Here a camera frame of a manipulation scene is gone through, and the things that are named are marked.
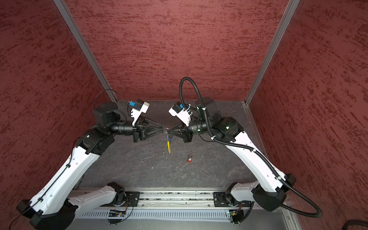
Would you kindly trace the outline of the yellow capped key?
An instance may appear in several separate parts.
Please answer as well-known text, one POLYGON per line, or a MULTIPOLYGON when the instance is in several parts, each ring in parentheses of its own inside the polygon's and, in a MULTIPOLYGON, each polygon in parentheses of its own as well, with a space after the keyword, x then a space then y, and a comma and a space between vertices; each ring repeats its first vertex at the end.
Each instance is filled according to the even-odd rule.
POLYGON ((168 152, 171 153, 170 141, 167 141, 168 152))

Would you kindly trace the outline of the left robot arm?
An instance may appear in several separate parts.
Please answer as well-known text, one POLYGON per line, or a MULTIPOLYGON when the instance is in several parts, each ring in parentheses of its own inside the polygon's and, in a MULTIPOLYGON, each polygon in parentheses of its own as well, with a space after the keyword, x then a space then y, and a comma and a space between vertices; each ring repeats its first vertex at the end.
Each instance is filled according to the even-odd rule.
POLYGON ((130 102, 127 115, 117 103, 102 103, 93 110, 96 125, 74 144, 71 155, 52 179, 30 200, 22 200, 17 210, 30 220, 36 230, 65 230, 76 217, 101 205, 128 207, 125 189, 111 182, 101 189, 79 197, 68 197, 90 166, 115 141, 116 135, 132 136, 133 141, 146 140, 163 132, 163 126, 142 117, 149 103, 130 102))

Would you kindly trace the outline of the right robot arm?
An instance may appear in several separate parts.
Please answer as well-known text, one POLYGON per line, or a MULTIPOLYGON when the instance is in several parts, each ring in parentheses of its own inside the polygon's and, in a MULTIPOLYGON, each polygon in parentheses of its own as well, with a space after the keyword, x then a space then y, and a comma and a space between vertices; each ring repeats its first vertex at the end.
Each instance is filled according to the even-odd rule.
POLYGON ((185 109, 180 102, 176 102, 169 113, 180 119, 180 122, 167 130, 172 136, 183 139, 185 143, 191 142, 194 135, 207 134, 208 125, 216 138, 225 143, 252 172, 256 181, 252 183, 235 182, 226 190, 221 202, 236 207, 242 201, 257 203, 267 211, 274 211, 281 207, 286 199, 287 188, 272 173, 269 160, 262 160, 263 154, 254 145, 243 127, 232 117, 223 117, 214 100, 204 98, 205 109, 199 101, 195 110, 197 117, 192 117, 192 109, 185 109))

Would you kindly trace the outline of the left circuit board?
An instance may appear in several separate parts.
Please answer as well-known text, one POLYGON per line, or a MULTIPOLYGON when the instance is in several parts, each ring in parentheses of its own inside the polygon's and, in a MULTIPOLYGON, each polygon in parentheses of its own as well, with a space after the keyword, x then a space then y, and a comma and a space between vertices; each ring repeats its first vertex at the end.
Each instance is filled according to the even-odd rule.
POLYGON ((124 218, 126 215, 126 211, 122 210, 110 210, 108 213, 109 218, 124 218))

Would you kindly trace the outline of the circuit board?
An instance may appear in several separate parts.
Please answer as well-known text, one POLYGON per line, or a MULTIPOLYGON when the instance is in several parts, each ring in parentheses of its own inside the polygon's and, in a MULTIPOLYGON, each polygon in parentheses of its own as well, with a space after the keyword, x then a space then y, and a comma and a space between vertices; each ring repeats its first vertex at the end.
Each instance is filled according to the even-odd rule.
POLYGON ((126 215, 126 211, 122 210, 110 210, 108 213, 109 218, 124 218, 126 215))
POLYGON ((235 223, 238 224, 244 217, 244 211, 240 210, 240 211, 235 211, 235 210, 230 210, 229 211, 229 219, 231 223, 235 223))

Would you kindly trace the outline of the right circuit board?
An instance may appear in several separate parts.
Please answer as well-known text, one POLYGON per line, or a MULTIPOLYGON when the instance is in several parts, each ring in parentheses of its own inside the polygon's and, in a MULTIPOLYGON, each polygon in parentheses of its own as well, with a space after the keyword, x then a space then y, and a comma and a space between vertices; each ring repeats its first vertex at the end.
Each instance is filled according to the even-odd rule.
POLYGON ((231 223, 235 223, 238 224, 244 217, 244 211, 240 210, 240 211, 235 211, 235 210, 230 210, 229 211, 229 219, 231 223))

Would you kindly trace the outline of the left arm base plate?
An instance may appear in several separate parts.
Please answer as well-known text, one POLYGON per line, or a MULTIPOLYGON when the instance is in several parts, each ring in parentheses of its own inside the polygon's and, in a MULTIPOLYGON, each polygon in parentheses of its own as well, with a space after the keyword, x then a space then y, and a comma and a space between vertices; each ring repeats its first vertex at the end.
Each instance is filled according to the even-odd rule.
POLYGON ((112 201, 113 206, 115 207, 126 207, 129 204, 133 207, 138 206, 138 202, 140 199, 140 192, 132 191, 132 192, 118 192, 112 201))

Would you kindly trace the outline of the aluminium mounting rail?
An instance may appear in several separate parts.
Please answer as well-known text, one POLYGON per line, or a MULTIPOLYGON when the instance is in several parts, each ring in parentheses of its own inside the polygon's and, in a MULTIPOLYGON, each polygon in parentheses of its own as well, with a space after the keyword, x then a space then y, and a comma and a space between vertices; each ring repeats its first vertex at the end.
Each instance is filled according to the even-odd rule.
POLYGON ((131 202, 135 209, 229 209, 215 206, 214 192, 225 188, 126 188, 127 195, 138 192, 131 202))

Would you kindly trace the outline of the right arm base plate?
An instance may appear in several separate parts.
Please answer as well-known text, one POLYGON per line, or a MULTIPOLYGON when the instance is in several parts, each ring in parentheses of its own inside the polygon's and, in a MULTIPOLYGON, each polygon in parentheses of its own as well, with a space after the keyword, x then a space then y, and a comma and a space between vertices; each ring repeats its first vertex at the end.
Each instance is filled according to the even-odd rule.
POLYGON ((239 205, 239 201, 227 192, 214 192, 213 200, 215 207, 237 207, 239 205))

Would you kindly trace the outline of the left aluminium corner post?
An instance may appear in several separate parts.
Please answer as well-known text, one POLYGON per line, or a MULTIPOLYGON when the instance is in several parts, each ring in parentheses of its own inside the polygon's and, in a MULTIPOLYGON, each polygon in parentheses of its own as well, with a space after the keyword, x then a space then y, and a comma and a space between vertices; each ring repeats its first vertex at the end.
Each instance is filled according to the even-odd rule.
POLYGON ((111 86, 105 77, 101 67, 99 66, 95 56, 93 55, 91 49, 89 48, 84 36, 82 35, 82 32, 80 31, 79 27, 77 26, 77 23, 73 19, 73 16, 67 7, 65 1, 62 0, 54 0, 53 1, 60 12, 61 16, 63 17, 64 21, 66 22, 68 28, 72 32, 74 38, 76 39, 77 43, 79 44, 82 52, 84 53, 85 57, 87 58, 90 66, 94 70, 96 76, 98 77, 101 85, 105 90, 107 90, 107 94, 109 95, 109 98, 113 101, 117 101, 117 96, 113 91, 108 91, 108 89, 111 89, 111 86))

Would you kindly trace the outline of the aluminium corner post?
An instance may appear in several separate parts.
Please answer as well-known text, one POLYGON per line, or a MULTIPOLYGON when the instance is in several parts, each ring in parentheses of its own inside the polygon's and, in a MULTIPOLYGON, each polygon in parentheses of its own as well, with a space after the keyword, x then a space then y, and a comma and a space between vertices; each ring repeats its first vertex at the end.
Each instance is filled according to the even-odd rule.
POLYGON ((294 13, 295 13, 299 3, 300 3, 300 0, 290 0, 288 2, 287 7, 284 11, 284 14, 283 14, 283 16, 282 16, 282 18, 279 22, 277 30, 276 30, 276 32, 275 32, 275 34, 272 38, 272 41, 270 43, 270 46, 267 50, 267 53, 264 57, 264 60, 263 60, 261 66, 260 66, 260 69, 259 69, 259 71, 256 75, 255 81, 254 81, 254 83, 251 87, 250 92, 247 95, 247 98, 245 99, 245 105, 246 106, 248 106, 248 107, 250 106, 251 101, 252 101, 252 99, 253 99, 253 97, 254 97, 257 89, 258 89, 258 86, 260 85, 260 83, 261 83, 261 81, 264 77, 264 74, 265 74, 265 72, 266 72, 266 70, 267 70, 267 68, 268 68, 268 66, 269 66, 269 64, 270 64, 277 48, 278 48, 278 46, 279 46, 279 43, 281 42, 281 40, 283 38, 283 35, 284 35, 284 33, 285 33, 285 31, 286 31, 286 29, 287 29, 293 15, 294 15, 294 13))
POLYGON ((85 57, 87 58, 90 66, 94 70, 96 76, 98 77, 101 85, 105 90, 107 90, 107 94, 109 95, 109 98, 113 101, 117 101, 117 96, 113 91, 108 91, 108 89, 111 89, 111 86, 105 77, 101 67, 99 66, 95 56, 93 55, 91 49, 89 48, 84 36, 82 35, 82 32, 80 31, 79 27, 77 26, 77 23, 73 19, 73 16, 67 7, 65 1, 62 0, 54 0, 53 1, 60 12, 61 16, 63 17, 64 21, 66 22, 68 28, 72 32, 74 38, 76 39, 77 43, 79 44, 82 52, 84 53, 85 57))

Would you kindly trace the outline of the right aluminium corner post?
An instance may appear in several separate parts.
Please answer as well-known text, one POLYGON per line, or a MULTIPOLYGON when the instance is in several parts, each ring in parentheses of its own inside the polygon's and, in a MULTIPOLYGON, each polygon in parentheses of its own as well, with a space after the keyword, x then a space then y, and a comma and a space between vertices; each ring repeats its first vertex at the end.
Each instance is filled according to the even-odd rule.
POLYGON ((264 77, 264 74, 265 74, 265 72, 266 72, 266 70, 267 70, 267 68, 268 68, 268 66, 269 66, 269 64, 270 64, 277 48, 278 48, 278 46, 279 46, 279 43, 281 42, 281 40, 283 38, 283 35, 284 35, 284 33, 285 33, 285 31, 286 31, 286 29, 287 29, 293 15, 294 15, 294 13, 295 13, 299 3, 300 3, 300 0, 290 0, 288 2, 287 7, 284 11, 284 14, 283 14, 283 16, 282 16, 282 18, 279 22, 277 30, 276 30, 276 32, 275 32, 275 34, 272 38, 272 41, 270 43, 270 46, 267 50, 267 53, 264 57, 264 60, 263 60, 261 66, 260 66, 260 69, 259 69, 259 71, 256 75, 255 81, 254 81, 254 83, 251 87, 250 92, 247 95, 247 98, 245 99, 245 105, 246 106, 248 106, 248 107, 250 106, 251 101, 252 101, 252 99, 253 99, 253 97, 254 97, 257 89, 258 89, 258 86, 260 85, 260 83, 261 83, 261 81, 264 77))

